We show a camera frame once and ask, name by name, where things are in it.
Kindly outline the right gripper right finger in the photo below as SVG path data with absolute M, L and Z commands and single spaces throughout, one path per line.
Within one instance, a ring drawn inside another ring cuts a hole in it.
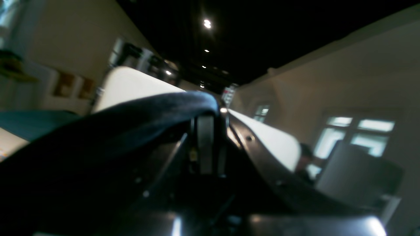
M 224 174 L 237 196 L 240 236 L 385 236 L 375 216 L 327 197 L 294 169 L 298 141 L 288 133 L 227 108 Z

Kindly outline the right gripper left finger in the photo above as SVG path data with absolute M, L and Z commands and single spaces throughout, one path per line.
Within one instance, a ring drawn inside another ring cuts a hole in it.
M 133 175 L 126 203 L 112 221 L 103 226 L 100 236 L 172 236 L 179 235 L 182 220 L 174 210 L 175 195 L 188 147 L 195 134 L 196 118 L 169 127 L 150 143 L 124 157 L 130 161 Z

